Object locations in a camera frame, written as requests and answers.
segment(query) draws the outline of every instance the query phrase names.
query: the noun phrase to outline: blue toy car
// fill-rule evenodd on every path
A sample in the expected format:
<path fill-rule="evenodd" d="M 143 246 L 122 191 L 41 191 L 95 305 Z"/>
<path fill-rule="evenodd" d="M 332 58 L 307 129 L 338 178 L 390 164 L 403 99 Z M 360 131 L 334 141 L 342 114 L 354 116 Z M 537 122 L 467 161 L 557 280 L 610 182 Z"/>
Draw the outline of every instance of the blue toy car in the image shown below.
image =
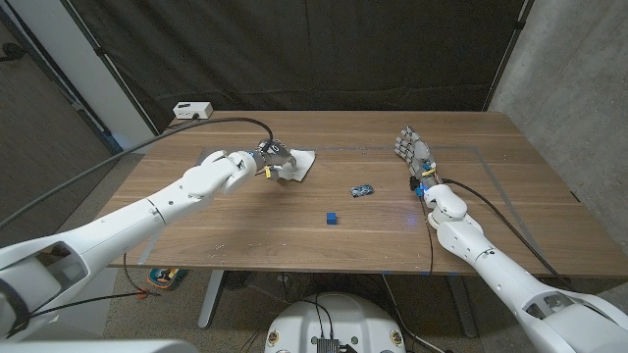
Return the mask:
<path fill-rule="evenodd" d="M 373 192 L 375 192 L 375 190 L 373 190 L 373 186 L 369 184 L 351 187 L 351 196 L 353 197 L 366 196 Z"/>

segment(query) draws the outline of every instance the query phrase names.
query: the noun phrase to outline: power strip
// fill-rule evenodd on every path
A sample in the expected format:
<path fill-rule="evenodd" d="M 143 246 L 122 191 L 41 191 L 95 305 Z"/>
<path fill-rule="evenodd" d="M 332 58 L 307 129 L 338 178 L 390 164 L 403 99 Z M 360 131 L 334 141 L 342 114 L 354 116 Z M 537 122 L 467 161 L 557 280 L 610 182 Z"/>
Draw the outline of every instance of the power strip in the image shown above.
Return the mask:
<path fill-rule="evenodd" d="M 173 112 L 177 119 L 192 119 L 194 114 L 198 114 L 198 119 L 209 119 L 214 108 L 209 102 L 179 102 Z"/>

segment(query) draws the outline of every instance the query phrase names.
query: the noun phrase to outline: black curtain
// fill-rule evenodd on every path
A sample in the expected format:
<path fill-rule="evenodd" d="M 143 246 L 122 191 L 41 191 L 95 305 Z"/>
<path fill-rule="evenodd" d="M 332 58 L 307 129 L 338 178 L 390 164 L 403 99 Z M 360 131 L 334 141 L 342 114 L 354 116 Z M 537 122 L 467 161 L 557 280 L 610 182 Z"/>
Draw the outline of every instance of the black curtain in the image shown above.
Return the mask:
<path fill-rule="evenodd" d="M 216 110 L 480 111 L 523 0 L 72 0 L 163 130 Z"/>

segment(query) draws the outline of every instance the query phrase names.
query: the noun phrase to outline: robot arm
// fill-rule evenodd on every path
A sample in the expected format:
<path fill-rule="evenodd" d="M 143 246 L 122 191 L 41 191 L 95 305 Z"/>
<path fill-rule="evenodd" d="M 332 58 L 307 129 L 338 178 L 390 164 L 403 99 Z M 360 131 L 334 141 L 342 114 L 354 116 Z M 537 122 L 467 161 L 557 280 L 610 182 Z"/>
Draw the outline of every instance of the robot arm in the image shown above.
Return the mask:
<path fill-rule="evenodd" d="M 429 173 L 436 163 L 425 142 L 411 127 L 401 133 L 405 138 L 397 139 L 395 152 L 408 162 L 414 176 L 420 176 L 418 184 L 411 186 L 420 187 L 427 206 L 432 209 L 428 221 L 437 230 L 439 243 L 475 269 L 539 351 L 619 352 L 625 349 L 628 317 L 621 310 L 595 295 L 541 283 L 499 251 L 467 214 L 466 203 L 449 186 L 440 184 L 435 172 Z M 398 146 L 406 146 L 405 153 Z M 411 150 L 415 153 L 408 157 Z M 417 154 L 417 150 L 428 152 Z"/>
<path fill-rule="evenodd" d="M 218 151 L 156 193 L 85 226 L 0 249 L 0 334 L 20 340 L 54 320 L 112 261 L 171 222 L 207 208 L 217 191 L 230 194 L 266 166 L 295 164 L 279 141 L 250 152 Z"/>

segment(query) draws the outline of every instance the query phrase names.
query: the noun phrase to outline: blue cube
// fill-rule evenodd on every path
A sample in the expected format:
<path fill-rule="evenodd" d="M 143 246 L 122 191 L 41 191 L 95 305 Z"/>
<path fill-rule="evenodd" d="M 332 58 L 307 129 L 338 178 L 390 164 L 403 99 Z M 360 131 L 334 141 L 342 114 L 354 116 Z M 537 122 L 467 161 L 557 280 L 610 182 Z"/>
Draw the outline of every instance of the blue cube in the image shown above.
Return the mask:
<path fill-rule="evenodd" d="M 336 224 L 336 212 L 328 212 L 327 213 L 327 224 L 335 225 Z"/>

